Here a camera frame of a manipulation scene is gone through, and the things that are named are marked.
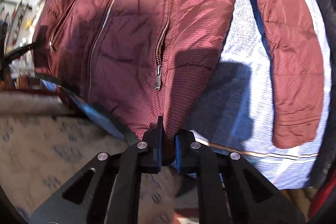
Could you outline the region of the red garment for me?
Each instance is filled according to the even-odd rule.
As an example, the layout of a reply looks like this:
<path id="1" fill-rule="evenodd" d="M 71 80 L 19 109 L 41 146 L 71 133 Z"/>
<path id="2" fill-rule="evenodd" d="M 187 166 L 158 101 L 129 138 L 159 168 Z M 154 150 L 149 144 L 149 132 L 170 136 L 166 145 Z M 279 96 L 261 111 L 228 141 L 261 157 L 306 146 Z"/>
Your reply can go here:
<path id="1" fill-rule="evenodd" d="M 309 207 L 309 219 L 312 219 L 318 213 L 319 209 L 322 208 L 323 204 L 328 199 L 331 199 L 332 194 L 335 194 L 335 174 L 328 178 L 325 184 L 315 194 Z"/>

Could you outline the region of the patterned beige carpet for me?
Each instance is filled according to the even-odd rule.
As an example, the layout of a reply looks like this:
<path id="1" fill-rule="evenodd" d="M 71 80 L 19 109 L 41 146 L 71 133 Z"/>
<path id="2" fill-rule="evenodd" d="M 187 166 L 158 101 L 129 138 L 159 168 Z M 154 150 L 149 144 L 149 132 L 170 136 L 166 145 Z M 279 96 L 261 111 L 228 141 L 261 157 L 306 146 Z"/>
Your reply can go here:
<path id="1" fill-rule="evenodd" d="M 1 114 L 1 187 L 25 222 L 39 205 L 100 152 L 129 147 L 89 121 L 65 116 Z M 179 223 L 180 177 L 163 167 L 143 174 L 139 223 Z"/>

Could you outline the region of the maroon padded zip jacket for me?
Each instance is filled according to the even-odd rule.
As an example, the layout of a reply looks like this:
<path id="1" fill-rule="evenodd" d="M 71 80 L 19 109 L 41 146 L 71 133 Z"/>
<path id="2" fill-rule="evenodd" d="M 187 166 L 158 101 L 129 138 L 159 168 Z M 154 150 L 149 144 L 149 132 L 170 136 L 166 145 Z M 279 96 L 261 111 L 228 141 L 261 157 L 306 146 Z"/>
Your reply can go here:
<path id="1" fill-rule="evenodd" d="M 315 138 L 323 58 L 305 0 L 256 0 L 272 61 L 272 142 Z M 235 0 L 46 0 L 35 27 L 35 71 L 137 136 L 163 116 L 182 127 L 218 62 Z"/>

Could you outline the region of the light blue patterned bedsheet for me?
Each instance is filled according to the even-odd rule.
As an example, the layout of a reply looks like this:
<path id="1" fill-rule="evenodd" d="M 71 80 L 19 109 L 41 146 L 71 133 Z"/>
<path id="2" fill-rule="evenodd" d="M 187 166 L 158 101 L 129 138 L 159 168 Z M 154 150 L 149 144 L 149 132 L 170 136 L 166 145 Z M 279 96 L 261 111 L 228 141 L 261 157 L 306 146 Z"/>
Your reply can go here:
<path id="1" fill-rule="evenodd" d="M 330 48 L 316 1 L 305 2 L 323 58 L 323 104 L 315 138 L 291 148 L 278 148 L 272 142 L 272 61 L 256 0 L 235 0 L 215 69 L 180 128 L 195 132 L 217 151 L 239 151 L 279 189 L 315 184 L 323 175 L 315 163 L 326 165 L 319 149 L 329 118 Z M 102 106 L 83 102 L 82 109 L 92 120 L 109 118 L 120 122 Z"/>

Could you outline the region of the dark navy quilted jacket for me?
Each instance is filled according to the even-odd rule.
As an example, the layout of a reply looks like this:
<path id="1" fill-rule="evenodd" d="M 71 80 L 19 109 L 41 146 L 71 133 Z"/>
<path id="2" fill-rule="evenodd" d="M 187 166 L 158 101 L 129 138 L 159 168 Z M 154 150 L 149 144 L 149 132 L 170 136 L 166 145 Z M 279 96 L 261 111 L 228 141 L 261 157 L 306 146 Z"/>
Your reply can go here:
<path id="1" fill-rule="evenodd" d="M 331 61 L 335 64 L 336 7 L 335 0 L 316 0 L 325 24 L 326 37 L 331 51 Z"/>

